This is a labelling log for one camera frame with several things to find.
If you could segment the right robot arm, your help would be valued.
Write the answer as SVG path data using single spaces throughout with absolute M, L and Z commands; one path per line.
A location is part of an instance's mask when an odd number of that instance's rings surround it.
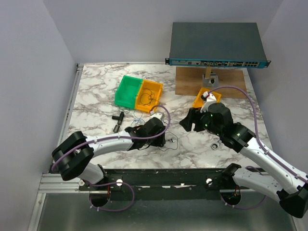
M 287 163 L 258 139 L 256 133 L 233 121 L 231 112 L 222 103 L 214 103 L 206 110 L 190 108 L 180 121 L 186 130 L 218 135 L 222 143 L 235 152 L 251 159 L 267 172 L 267 176 L 234 167 L 223 174 L 222 185 L 228 189 L 235 185 L 258 191 L 277 201 L 281 208 L 296 218 L 308 210 L 308 175 Z

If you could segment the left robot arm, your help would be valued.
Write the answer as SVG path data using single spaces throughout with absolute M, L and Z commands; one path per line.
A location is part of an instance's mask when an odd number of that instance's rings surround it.
M 107 183 L 107 174 L 100 165 L 92 164 L 92 158 L 117 151 L 141 150 L 150 146 L 165 145 L 166 126 L 154 117 L 144 125 L 127 127 L 117 134 L 87 137 L 81 131 L 74 132 L 53 152 L 52 171 L 59 172 L 64 181 L 79 178 L 96 190 Z

